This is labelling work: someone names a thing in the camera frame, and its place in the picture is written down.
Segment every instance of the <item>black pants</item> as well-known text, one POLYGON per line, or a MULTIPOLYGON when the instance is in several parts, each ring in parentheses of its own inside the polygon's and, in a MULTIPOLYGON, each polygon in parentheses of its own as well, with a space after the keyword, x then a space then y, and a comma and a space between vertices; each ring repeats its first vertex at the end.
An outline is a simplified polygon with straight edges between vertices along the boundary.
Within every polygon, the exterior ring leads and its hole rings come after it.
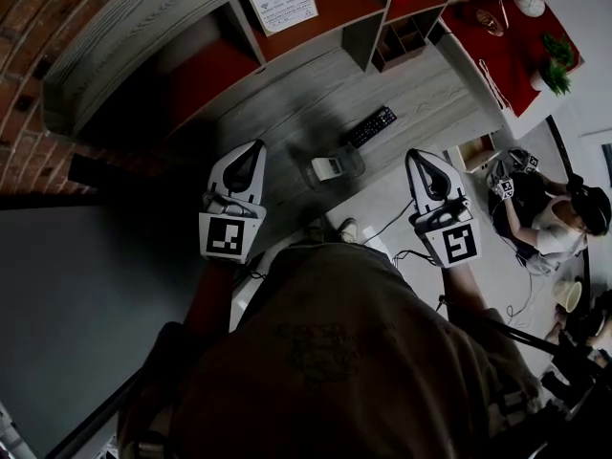
MULTIPOLYGON (((548 206, 551 198, 544 189, 544 182, 535 173, 515 172, 511 177, 514 181, 514 210, 521 226, 530 228, 536 216, 548 206)), ((524 258, 531 258, 537 254, 534 247, 513 236, 502 200, 493 192, 489 194, 489 214, 497 233, 511 240, 515 244, 519 255, 524 258)))

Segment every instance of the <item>gray wall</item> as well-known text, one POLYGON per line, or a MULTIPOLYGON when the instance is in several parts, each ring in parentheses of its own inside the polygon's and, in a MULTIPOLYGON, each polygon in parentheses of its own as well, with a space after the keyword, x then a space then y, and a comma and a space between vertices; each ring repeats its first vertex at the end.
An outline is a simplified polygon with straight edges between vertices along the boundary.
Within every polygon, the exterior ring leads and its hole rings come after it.
POLYGON ((0 211, 0 401, 37 455, 183 318, 203 261, 156 231, 96 207, 0 211))

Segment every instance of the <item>white top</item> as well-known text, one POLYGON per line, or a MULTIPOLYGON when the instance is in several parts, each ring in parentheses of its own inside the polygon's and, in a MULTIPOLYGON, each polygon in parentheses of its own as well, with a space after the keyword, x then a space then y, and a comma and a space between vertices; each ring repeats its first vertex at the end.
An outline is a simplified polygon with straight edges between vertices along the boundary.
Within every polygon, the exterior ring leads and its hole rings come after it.
POLYGON ((553 212, 553 206, 563 201, 571 201, 571 199, 566 196, 556 197, 535 217, 532 223, 532 228, 538 230, 535 242, 537 250, 542 255, 558 254, 559 261, 570 258, 586 247, 584 233, 566 225, 553 212))

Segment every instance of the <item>red tablecloth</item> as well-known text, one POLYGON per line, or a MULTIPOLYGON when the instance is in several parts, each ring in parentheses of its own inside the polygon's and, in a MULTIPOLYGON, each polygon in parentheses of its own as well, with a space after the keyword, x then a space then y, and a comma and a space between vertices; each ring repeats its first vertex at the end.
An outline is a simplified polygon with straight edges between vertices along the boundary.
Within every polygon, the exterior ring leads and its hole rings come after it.
POLYGON ((573 68, 579 64, 579 51, 548 6, 540 17, 528 17, 513 0, 504 0, 504 7, 510 28, 501 37, 489 34, 475 21, 476 10, 482 9, 492 13, 505 27, 497 0, 452 5, 445 9, 442 18, 486 77, 480 66, 480 60, 484 61, 502 99, 519 117, 539 95, 532 88, 530 79, 548 56, 542 35, 550 33, 556 39, 567 36, 575 53, 573 68))

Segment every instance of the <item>red shelf panel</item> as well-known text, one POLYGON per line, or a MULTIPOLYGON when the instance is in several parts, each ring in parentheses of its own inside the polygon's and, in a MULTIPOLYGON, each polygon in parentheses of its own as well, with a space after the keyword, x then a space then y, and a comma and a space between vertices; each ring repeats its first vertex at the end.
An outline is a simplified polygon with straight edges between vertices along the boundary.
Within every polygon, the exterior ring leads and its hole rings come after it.
POLYGON ((385 22, 394 22, 421 11, 443 7, 445 3, 444 0, 406 0, 404 2, 393 0, 385 22))
POLYGON ((176 130, 259 66, 254 58, 224 39, 206 46, 166 78, 164 95, 168 104, 169 130, 176 130))
POLYGON ((315 37, 383 11, 383 5, 377 0, 315 1, 318 16, 285 31, 266 37, 259 25, 253 27, 259 47, 267 61, 272 61, 315 37))

